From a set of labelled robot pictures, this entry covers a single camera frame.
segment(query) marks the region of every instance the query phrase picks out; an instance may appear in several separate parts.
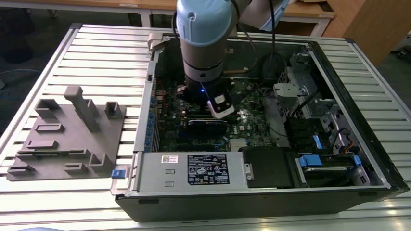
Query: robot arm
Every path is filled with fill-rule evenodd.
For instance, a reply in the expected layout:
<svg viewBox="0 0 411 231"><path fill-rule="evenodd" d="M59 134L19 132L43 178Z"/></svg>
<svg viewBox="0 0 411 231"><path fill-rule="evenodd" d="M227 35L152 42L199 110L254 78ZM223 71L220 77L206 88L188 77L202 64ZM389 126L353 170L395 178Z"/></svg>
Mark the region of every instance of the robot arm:
<svg viewBox="0 0 411 231"><path fill-rule="evenodd" d="M278 18L288 1L274 1ZM186 91L192 101L207 102L215 118L223 118L235 111L228 87L220 77L227 38L238 21L270 30L272 24L268 0L178 1L176 27L182 43Z"/></svg>

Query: warning label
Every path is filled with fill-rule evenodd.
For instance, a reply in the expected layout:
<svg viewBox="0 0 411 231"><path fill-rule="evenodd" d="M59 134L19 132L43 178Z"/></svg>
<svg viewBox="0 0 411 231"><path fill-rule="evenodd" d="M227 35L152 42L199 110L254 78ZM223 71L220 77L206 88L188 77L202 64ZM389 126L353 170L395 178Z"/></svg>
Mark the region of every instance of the warning label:
<svg viewBox="0 0 411 231"><path fill-rule="evenodd" d="M227 155L190 155L188 184L230 184Z"/></svg>

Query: barcode sticker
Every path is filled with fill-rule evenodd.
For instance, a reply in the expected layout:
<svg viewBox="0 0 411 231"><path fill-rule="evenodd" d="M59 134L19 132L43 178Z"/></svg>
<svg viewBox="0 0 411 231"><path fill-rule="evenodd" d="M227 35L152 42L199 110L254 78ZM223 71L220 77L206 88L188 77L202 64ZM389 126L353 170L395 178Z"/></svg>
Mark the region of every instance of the barcode sticker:
<svg viewBox="0 0 411 231"><path fill-rule="evenodd" d="M119 4L120 6L127 6L127 7L138 7L138 4Z"/></svg>
<svg viewBox="0 0 411 231"><path fill-rule="evenodd" d="M321 17L321 18L334 18L333 15L327 15L327 14L321 14L319 17Z"/></svg>
<svg viewBox="0 0 411 231"><path fill-rule="evenodd" d="M164 155L162 156L162 163L163 164L176 164L179 163L179 156L178 155Z"/></svg>

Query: black plastic bracket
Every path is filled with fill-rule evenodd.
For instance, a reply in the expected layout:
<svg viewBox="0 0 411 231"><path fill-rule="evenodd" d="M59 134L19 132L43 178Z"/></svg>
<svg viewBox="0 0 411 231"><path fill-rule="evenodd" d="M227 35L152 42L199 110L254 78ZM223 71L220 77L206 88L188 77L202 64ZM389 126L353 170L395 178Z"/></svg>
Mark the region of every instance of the black plastic bracket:
<svg viewBox="0 0 411 231"><path fill-rule="evenodd" d="M70 28L71 29L80 29L83 27L83 23L72 23L71 25L70 25Z"/></svg>
<svg viewBox="0 0 411 231"><path fill-rule="evenodd" d="M357 43L354 38L345 38L345 39L346 39L347 43Z"/></svg>
<svg viewBox="0 0 411 231"><path fill-rule="evenodd" d="M326 12L334 12L333 7L330 6L329 2L319 2L321 8Z"/></svg>

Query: aluminum extrusion table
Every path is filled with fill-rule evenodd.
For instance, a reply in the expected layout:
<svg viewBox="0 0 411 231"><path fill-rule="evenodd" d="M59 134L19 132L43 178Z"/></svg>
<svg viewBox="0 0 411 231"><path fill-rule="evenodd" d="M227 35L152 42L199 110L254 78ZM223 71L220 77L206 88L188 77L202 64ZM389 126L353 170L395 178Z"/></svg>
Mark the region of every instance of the aluminum extrusion table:
<svg viewBox="0 0 411 231"><path fill-rule="evenodd" d="M39 99L63 97L68 85L82 85L95 104L127 105L118 165L132 162L132 150L147 76L147 39L166 29L82 25L70 29L0 139L0 230L32 227L62 230L411 230L411 192L383 202L365 203L335 215L212 220L204 222L136 223L120 209L106 179L10 182L7 169L15 161L36 120ZM252 37L270 35L251 34ZM370 64L357 44L339 38L278 36L315 40L342 78L383 147L411 187L411 112Z"/></svg>

